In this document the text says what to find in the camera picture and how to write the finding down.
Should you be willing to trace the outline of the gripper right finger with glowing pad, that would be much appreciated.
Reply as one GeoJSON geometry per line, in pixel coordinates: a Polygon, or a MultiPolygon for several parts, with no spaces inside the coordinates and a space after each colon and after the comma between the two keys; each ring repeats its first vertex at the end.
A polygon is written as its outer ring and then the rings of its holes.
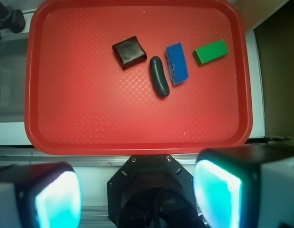
{"type": "Polygon", "coordinates": [[[193,188],[212,228],[294,228],[294,146],[204,149],[193,188]]]}

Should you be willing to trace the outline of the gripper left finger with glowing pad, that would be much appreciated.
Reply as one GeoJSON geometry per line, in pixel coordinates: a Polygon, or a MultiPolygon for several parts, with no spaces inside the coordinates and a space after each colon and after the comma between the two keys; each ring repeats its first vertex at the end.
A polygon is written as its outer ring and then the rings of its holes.
{"type": "Polygon", "coordinates": [[[66,162],[0,167],[0,228],[77,228],[82,187],[66,162]]]}

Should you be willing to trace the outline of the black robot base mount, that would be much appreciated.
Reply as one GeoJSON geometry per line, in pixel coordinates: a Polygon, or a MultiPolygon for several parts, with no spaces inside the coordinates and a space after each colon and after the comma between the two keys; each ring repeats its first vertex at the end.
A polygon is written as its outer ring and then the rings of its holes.
{"type": "Polygon", "coordinates": [[[169,155],[131,156],[107,182],[118,228],[204,228],[193,176],[169,155]]]}

